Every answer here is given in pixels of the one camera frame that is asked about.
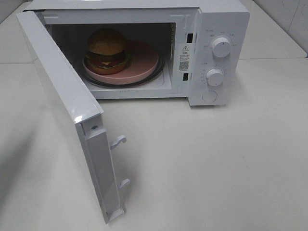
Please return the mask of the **white microwave knob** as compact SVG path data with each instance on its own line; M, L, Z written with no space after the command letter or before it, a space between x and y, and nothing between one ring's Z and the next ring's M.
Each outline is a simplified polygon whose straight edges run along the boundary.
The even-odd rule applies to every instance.
M208 85L216 87L223 83L224 74L218 68L213 68L206 73L206 80Z
M215 57L223 58L231 52L231 41L228 37L217 37L211 43L211 50Z

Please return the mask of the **lower white microwave knob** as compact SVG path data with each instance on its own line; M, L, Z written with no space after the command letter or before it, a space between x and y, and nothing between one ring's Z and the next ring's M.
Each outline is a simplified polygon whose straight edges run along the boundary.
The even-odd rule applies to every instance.
M206 80L208 85L216 87L223 83L224 74L218 68L213 68L206 73Z

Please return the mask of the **white microwave door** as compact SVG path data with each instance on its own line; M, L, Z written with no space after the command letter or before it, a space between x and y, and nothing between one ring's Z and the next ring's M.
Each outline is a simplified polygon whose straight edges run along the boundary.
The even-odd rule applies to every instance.
M124 212L118 191L129 180L116 181L111 150L126 137L108 141L102 107L38 16L27 11L19 13L17 20L58 126L109 223Z

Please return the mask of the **pink round plate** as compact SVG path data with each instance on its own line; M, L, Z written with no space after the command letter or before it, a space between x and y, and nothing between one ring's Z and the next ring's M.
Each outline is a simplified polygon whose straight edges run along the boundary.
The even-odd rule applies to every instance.
M145 80L158 67L158 52L147 43L129 40L127 43L129 53L128 62L123 70L115 74L100 75L93 72L87 61L83 61L86 73L94 80L107 85L128 85Z

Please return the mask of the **round white door button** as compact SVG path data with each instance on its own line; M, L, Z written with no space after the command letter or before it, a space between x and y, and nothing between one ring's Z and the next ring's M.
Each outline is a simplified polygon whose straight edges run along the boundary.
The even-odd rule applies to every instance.
M207 103L213 103L216 101L218 94L215 91L207 91L203 94L202 99Z

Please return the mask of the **white microwave oven body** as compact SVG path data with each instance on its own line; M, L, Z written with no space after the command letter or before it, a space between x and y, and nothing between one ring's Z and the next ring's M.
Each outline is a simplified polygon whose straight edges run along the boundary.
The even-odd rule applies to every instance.
M238 0L35 0L23 12L34 12L96 99L187 98L191 106L222 105L245 37L249 11ZM92 32L120 31L128 40L152 46L164 61L156 81L130 88L101 88L83 78L82 59ZM228 37L231 52L215 57L211 43ZM224 74L219 86L208 85L206 73ZM218 96L207 103L207 91Z

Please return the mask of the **glass microwave turntable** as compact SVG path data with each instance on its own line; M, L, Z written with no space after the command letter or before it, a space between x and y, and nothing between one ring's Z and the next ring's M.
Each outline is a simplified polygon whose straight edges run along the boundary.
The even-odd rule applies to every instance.
M89 83L101 88L119 89L142 86L156 81L163 73L164 61L158 58L153 67L150 67L150 63L133 60L122 71L108 75L92 72L88 69L86 61L83 61L83 66L83 78Z

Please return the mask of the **burger with sesame-free bun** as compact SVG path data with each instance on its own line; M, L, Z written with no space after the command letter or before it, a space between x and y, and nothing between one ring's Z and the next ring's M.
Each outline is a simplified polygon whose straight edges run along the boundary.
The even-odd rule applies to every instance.
M111 28L93 32L87 42L88 51L84 62L86 67L99 75L118 73L126 67L129 53L127 40L122 33Z

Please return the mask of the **upper white microwave knob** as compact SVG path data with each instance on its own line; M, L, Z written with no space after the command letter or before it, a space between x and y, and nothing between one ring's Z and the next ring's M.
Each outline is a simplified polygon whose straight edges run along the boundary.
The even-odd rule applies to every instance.
M231 52L231 41L228 37L217 37L211 43L211 50L215 57L223 58Z

